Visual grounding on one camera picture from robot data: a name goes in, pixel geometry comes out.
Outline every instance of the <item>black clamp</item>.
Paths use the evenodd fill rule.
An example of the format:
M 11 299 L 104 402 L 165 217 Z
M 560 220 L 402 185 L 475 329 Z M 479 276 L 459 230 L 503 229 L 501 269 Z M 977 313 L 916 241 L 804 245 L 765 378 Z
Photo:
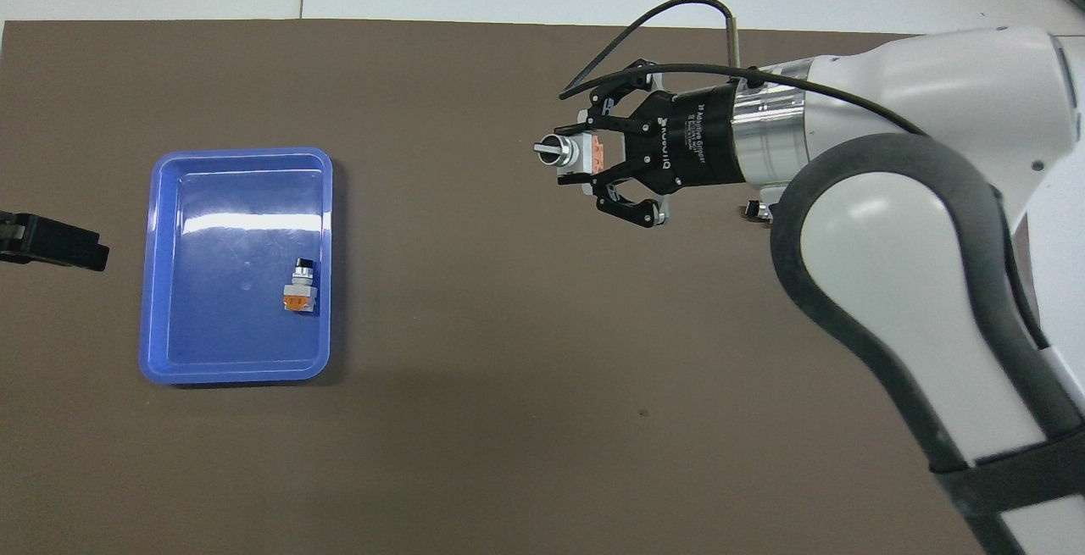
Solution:
M 609 115 L 625 95 L 631 94 L 633 91 L 650 91 L 652 73 L 647 68 L 653 65 L 654 61 L 636 60 L 633 64 L 626 65 L 625 69 L 646 68 L 643 74 L 631 79 L 613 80 L 611 83 L 602 83 L 595 88 L 590 96 L 591 106 L 588 108 L 588 116 Z
M 659 131 L 658 122 L 641 121 L 639 118 L 625 116 L 588 114 L 585 122 L 574 122 L 572 126 L 554 127 L 553 133 L 559 135 L 582 134 L 585 131 L 605 130 L 620 131 L 624 134 L 650 135 Z
M 596 198 L 598 210 L 610 216 L 626 220 L 643 228 L 651 228 L 663 223 L 660 216 L 660 203 L 655 199 L 643 199 L 639 204 L 633 203 L 617 192 L 617 184 L 624 183 L 629 178 L 654 168 L 654 159 L 643 157 L 640 162 L 622 162 L 613 168 L 604 169 L 598 173 L 566 173 L 558 178 L 558 184 L 589 184 L 591 195 Z
M 1085 428 L 974 468 L 935 472 L 934 477 L 965 517 L 1085 493 Z
M 0 211 L 0 261 L 51 262 L 101 272 L 110 249 L 98 237 L 93 231 L 43 216 Z

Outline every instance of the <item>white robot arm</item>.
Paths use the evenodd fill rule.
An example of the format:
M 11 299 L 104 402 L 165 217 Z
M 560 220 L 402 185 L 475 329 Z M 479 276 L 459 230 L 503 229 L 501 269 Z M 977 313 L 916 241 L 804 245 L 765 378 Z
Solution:
M 662 73 L 694 69 L 731 79 L 663 91 Z M 876 374 L 983 547 L 1085 552 L 1085 396 L 1010 242 L 1078 137 L 1057 39 L 999 27 L 760 72 L 638 61 L 563 96 L 588 88 L 579 121 L 535 145 L 559 184 L 641 227 L 687 185 L 752 184 L 784 289 Z M 647 100 L 614 115 L 635 89 Z M 623 134 L 620 165 L 602 169 L 597 130 Z M 627 180 L 656 198 L 625 199 Z

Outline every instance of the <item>plastic tray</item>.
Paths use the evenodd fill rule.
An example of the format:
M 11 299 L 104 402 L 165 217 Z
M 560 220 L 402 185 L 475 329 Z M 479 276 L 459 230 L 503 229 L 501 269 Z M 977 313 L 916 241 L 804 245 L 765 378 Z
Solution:
M 140 369 L 156 384 L 282 382 L 328 364 L 332 164 L 315 149 L 170 153 L 151 177 Z M 316 261 L 315 312 L 283 309 Z

